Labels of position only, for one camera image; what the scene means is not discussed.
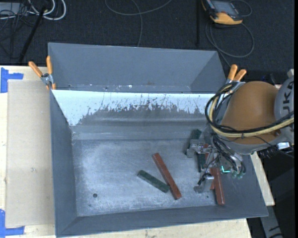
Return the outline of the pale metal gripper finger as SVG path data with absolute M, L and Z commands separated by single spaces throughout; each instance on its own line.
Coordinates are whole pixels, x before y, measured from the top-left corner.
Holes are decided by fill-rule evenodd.
M 204 173 L 198 181 L 197 186 L 194 187 L 196 193 L 208 192 L 213 184 L 214 176 L 210 173 Z
M 193 158 L 195 154 L 203 154 L 206 147 L 206 142 L 199 139 L 191 139 L 187 149 L 187 157 Z

